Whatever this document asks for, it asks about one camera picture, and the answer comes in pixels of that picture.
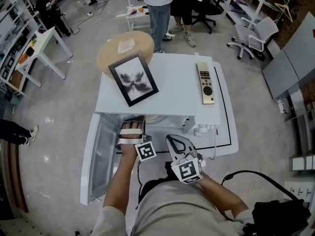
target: gray floor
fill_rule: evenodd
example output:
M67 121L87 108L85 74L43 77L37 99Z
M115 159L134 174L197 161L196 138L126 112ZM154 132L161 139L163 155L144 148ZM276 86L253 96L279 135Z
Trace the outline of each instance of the gray floor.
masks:
M63 2L70 24L86 17L91 7L76 9L78 0ZM14 120L24 127L37 124L39 133L30 147L20 146L21 177L29 207L28 216L53 236L72 236L79 230L87 236L97 219L102 203L80 204L80 178L86 135L95 109L101 72L96 67L100 47L114 35L128 31L124 17L127 0L110 0L103 10L81 25L76 36L65 42L74 56L68 59L54 42L47 47L47 55L67 75L65 80L50 68L37 62L32 75L42 82L38 88L31 82L26 86L29 98L16 109ZM230 92L238 132L239 151L233 155L206 160L204 171L217 181L236 170L257 170L283 183L290 175L288 157L295 153L295 139L290 123L269 95L267 86L255 60L244 54L237 60L237 49L228 48L233 25L226 18L216 17L217 26L209 35L197 24L193 36L197 46L189 47L181 34L163 44L169 53L211 56L223 69ZM72 25L77 31L78 23ZM133 171L127 228L130 232L136 216L139 184ZM165 176L164 165L142 164L143 183ZM255 175L244 174L226 186L253 206L256 201L280 198L282 195L269 183Z

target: cabinet door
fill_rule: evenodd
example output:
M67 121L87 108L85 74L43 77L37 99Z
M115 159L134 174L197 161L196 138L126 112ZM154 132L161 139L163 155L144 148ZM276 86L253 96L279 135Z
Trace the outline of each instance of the cabinet door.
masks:
M299 81L283 50L277 54L262 72L273 98L278 97Z
M80 202L87 205L103 196L113 176L120 126L106 115L93 114L85 145Z
M315 17L309 12L283 50L299 80L315 68Z

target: framed photo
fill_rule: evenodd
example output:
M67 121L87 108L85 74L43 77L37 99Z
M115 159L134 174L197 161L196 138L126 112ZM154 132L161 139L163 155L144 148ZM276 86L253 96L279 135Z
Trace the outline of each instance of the framed photo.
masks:
M134 104L158 92L141 51L108 66L127 104Z

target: white table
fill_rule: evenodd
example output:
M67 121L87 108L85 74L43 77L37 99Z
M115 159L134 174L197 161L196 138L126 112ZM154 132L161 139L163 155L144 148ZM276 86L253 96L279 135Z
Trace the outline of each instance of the white table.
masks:
M132 114L141 113L142 110L144 113L152 115L163 114L166 111L169 114L182 115L183 113L181 113L181 109L183 108L183 106L180 103L182 102L182 100L179 100L178 104L172 104L172 98L168 97L164 100L163 106L159 105L159 102L161 102L162 100L161 96L164 97L163 91L165 90L165 88L166 91L170 91L172 88L169 77L163 76L163 73L165 73L166 71L172 71L173 76L176 75L179 79L182 78L182 80L185 80L181 82L182 90L194 91L193 94L189 96L190 103L192 103L192 105L188 104L186 106L185 113L187 113L187 111L192 111L193 108L198 108L198 112L206 115L204 112L205 105L200 104L201 97L196 97L196 92L200 90L200 88L196 88L200 86L197 85L198 78L197 76L196 78L191 77L191 75L189 74L187 76L187 72L191 69L193 69L193 72L195 73L195 63L199 61L207 62L208 64L212 63L212 59L210 57L204 56L182 54L154 54L149 64L149 68L160 92L143 100L142 102L137 103L131 108L128 107L116 82L108 78L103 73L100 82L95 112ZM220 125L217 128L216 133L216 155L220 156L237 152L238 140L232 105L221 66L217 62L214 62L213 66L213 69L209 68L209 72L214 89L216 89L214 90L215 98L218 99L219 104L215 104L212 106L213 109L210 110L211 113L209 114L209 116L213 118L213 121L217 121L216 116L219 116ZM157 157L147 160L145 162L171 161L171 156L167 152L165 137L168 134L174 134L174 132L176 132L175 129L173 130L171 128L165 127L161 127L160 130L154 128L153 131L149 125L146 126L147 135L150 135L153 138L152 142L155 150L157 151ZM179 133L178 135L189 138L195 145L199 153L203 154L204 157L212 157L214 150L214 130L210 130L208 133L203 134L199 137ZM120 155L117 154L115 161L119 161L119 159Z
M139 8L143 7L143 5L141 6L134 6L134 7L128 7L127 9L127 15L132 11L132 10L137 10L137 14L133 15L133 16L126 16L127 19L127 23L128 23L128 27L129 27L129 31L133 31L133 29L139 29L139 28L148 28L150 27L150 24L148 25L141 25L141 26L135 26L134 22L130 22L130 20L134 19L134 21L137 18L142 18L142 17L148 17L149 15L146 15L146 12L149 12L148 9L143 9L143 12L139 12Z
M30 81L32 81L35 85L38 87L41 87L41 83L38 82L36 79L34 79L30 74L28 74L27 71L24 70L24 68L32 62L35 58L38 58L45 66L49 66L52 68L63 80L65 79L65 74L62 73L55 64L44 54L44 50L49 42L49 40L54 36L61 47L64 49L64 51L69 55L69 57L72 57L73 54L69 50L69 48L66 46L66 44L63 42L59 34L56 32L55 27L47 30L43 34L40 34L39 32L35 33L37 35L37 42L35 43L33 49L34 53L31 57L28 57L26 61L24 61L22 64L17 64L15 67L15 70L19 71L21 74L23 74L25 77L27 77Z

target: gold remote control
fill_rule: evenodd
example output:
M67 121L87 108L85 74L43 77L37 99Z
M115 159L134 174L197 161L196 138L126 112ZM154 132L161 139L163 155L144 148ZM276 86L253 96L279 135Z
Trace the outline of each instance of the gold remote control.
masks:
M213 94L208 64L206 62L197 62L196 65L200 79L203 104L214 104L215 96Z

